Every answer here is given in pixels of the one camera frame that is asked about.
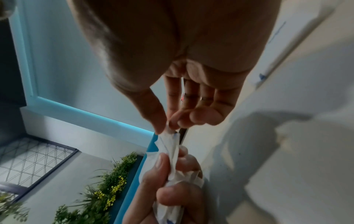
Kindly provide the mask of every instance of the hand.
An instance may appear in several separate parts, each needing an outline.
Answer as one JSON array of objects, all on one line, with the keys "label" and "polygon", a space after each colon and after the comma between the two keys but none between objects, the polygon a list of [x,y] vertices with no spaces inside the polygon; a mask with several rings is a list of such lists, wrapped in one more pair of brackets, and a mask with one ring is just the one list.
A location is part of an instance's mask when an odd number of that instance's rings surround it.
[{"label": "hand", "polygon": [[[196,158],[180,150],[176,169],[188,172],[200,170],[200,166]],[[166,154],[160,154],[155,167],[145,173],[125,213],[123,224],[157,224],[152,210],[156,200],[166,206],[184,206],[181,224],[207,223],[202,190],[196,185],[185,182],[163,187],[169,173],[169,158]]]},{"label": "hand", "polygon": [[[68,0],[112,85],[160,134],[233,110],[281,0]],[[167,115],[150,86],[164,75]],[[181,78],[185,98],[181,107]]]}]

